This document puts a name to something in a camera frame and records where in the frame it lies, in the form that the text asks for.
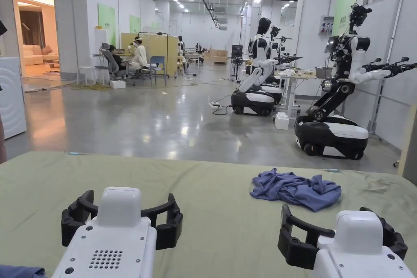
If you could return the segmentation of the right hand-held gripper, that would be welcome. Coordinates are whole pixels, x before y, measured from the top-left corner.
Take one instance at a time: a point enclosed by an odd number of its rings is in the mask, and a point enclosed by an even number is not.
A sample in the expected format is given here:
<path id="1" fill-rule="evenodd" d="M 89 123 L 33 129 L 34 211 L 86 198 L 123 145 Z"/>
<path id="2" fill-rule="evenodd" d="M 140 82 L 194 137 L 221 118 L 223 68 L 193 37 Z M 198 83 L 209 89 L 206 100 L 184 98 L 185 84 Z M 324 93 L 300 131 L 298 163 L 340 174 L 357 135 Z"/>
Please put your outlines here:
<path id="1" fill-rule="evenodd" d="M 306 231 L 305 242 L 292 236 L 294 226 Z M 314 266 L 315 278 L 414 277 L 402 235 L 366 207 L 337 213 L 332 230 L 300 220 L 284 204 L 277 247 L 287 264 Z"/>

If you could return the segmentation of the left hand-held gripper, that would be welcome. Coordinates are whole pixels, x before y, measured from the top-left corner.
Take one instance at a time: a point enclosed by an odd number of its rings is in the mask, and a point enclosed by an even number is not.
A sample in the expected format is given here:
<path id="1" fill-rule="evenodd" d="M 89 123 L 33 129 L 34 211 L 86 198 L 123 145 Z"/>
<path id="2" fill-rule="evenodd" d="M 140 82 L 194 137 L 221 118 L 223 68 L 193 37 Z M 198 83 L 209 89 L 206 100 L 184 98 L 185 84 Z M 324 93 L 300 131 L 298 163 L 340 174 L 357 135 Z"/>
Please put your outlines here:
<path id="1" fill-rule="evenodd" d="M 166 223 L 157 216 L 166 213 Z M 88 190 L 61 214 L 65 253 L 54 278 L 151 278 L 156 250 L 175 248 L 183 214 L 172 193 L 166 203 L 143 210 L 137 188 L 108 187 L 99 206 Z"/>

